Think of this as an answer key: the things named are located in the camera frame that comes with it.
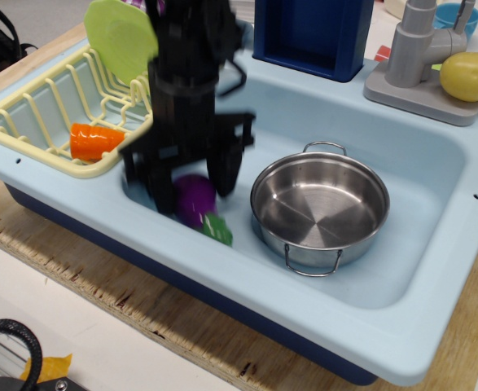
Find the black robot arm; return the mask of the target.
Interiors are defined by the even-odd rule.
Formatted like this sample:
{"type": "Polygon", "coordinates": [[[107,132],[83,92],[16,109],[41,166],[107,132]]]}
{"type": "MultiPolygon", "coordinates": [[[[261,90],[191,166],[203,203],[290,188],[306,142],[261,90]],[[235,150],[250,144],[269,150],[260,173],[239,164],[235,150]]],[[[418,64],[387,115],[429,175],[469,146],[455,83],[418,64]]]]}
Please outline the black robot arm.
{"type": "Polygon", "coordinates": [[[171,214],[172,172],[203,160],[218,195],[234,189],[244,149],[254,142],[251,112],[217,113],[219,71],[234,65],[244,29],[227,1],[146,3],[158,41],[148,63],[152,123],[121,149],[128,181],[143,184],[159,213],[171,214]]]}

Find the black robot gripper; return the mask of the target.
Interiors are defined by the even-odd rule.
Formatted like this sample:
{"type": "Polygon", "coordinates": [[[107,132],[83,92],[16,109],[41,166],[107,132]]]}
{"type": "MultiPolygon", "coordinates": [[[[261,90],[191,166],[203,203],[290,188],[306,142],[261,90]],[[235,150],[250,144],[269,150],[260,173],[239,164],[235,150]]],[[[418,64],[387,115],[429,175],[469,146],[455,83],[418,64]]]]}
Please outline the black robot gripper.
{"type": "Polygon", "coordinates": [[[215,80],[176,86],[152,77],[153,120],[144,133],[121,148],[129,182],[144,181],[159,213],[173,214],[172,169],[204,160],[220,197],[234,189],[244,149],[254,142],[249,111],[217,112],[215,80]]]}

